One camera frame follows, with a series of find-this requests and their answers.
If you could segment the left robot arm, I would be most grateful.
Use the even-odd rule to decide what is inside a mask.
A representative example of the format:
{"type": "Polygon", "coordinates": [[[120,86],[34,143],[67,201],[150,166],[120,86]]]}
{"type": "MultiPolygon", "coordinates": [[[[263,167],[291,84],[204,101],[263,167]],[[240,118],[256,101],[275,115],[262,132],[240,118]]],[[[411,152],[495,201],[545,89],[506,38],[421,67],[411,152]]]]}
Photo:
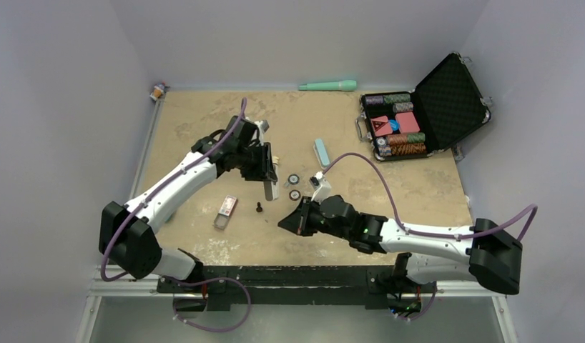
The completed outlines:
{"type": "Polygon", "coordinates": [[[182,249],[162,248],[159,229],[192,195],[233,169],[249,182],[262,182],[265,198],[277,198],[277,172],[270,143],[264,140],[269,124],[233,116],[226,129],[199,139],[185,158],[165,177],[125,204],[110,202],[102,210],[99,252],[102,265],[114,262],[125,274],[143,279],[156,274],[174,279],[184,292],[202,285],[203,265],[182,249]]]}

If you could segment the light blue white stapler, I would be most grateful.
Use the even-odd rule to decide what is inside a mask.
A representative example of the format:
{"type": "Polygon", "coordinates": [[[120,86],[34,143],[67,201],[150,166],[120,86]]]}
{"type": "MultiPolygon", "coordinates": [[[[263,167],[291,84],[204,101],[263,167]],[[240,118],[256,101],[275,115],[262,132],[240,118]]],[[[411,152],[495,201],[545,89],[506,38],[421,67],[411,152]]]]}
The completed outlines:
{"type": "Polygon", "coordinates": [[[322,169],[328,168],[330,165],[330,157],[322,139],[316,139],[313,144],[313,149],[317,157],[318,163],[322,169]]]}

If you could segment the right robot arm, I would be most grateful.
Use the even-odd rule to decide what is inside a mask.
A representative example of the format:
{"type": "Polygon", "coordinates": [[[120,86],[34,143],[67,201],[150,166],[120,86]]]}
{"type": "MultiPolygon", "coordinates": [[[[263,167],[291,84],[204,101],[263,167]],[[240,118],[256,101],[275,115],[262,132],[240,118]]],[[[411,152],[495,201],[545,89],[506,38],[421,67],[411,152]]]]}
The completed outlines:
{"type": "Polygon", "coordinates": [[[399,224],[331,196],[321,202],[303,197],[277,225],[302,237],[329,234],[364,254],[396,254],[390,280],[401,291],[439,281],[477,282],[505,295],[520,290],[523,245],[489,219],[459,227],[399,224]]]}

